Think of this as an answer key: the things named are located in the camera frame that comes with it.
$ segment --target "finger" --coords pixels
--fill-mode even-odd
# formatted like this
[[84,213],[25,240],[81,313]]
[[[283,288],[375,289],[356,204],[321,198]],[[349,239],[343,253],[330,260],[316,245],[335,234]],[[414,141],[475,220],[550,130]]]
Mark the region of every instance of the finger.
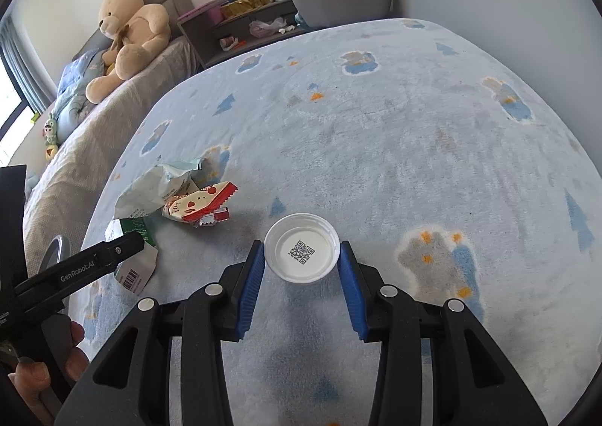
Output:
[[76,347],[84,340],[84,328],[80,323],[71,321],[71,338],[73,339],[73,346]]
[[50,374],[44,363],[19,363],[13,376],[14,388],[44,426],[52,425],[52,416],[40,402],[40,392],[50,387]]
[[79,348],[73,348],[67,362],[65,362],[65,371],[69,377],[77,382],[89,364],[90,361],[85,353]]

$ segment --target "gray curtain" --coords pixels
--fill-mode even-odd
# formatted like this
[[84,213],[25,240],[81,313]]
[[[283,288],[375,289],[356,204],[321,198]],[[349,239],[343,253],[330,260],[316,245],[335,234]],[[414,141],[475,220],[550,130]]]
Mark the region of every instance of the gray curtain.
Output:
[[29,106],[43,113],[54,101],[54,95],[29,60],[10,16],[4,20],[0,30],[0,48]]

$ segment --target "red and yellow candy wrapper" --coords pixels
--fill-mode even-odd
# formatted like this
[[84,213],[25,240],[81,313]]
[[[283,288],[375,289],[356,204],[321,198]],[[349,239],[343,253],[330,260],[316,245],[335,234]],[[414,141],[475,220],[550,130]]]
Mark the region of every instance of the red and yellow candy wrapper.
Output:
[[222,205],[238,188],[229,181],[209,185],[198,192],[171,198],[162,208],[162,214],[174,221],[194,225],[208,225],[230,217]]

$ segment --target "silver screw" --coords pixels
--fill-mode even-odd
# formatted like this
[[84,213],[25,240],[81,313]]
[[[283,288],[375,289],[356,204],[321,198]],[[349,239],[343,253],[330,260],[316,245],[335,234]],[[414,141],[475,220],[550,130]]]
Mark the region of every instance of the silver screw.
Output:
[[219,283],[210,283],[205,287],[207,295],[219,295],[223,291],[223,287]]
[[150,310],[153,307],[155,307],[155,301],[153,299],[146,298],[138,302],[138,308],[142,311]]
[[452,312],[462,312],[464,310],[464,303],[458,299],[452,299],[447,303],[447,307]]
[[397,289],[393,285],[383,285],[380,288],[380,293],[383,297],[395,297],[397,295]]

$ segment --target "fingernail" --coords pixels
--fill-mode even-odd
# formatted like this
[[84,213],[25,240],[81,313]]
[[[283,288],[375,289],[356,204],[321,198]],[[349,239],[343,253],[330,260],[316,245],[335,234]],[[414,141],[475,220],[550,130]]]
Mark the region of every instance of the fingernail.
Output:
[[31,365],[31,373],[33,374],[34,378],[40,382],[50,378],[50,374],[48,373],[48,368],[46,367],[45,363],[34,363]]

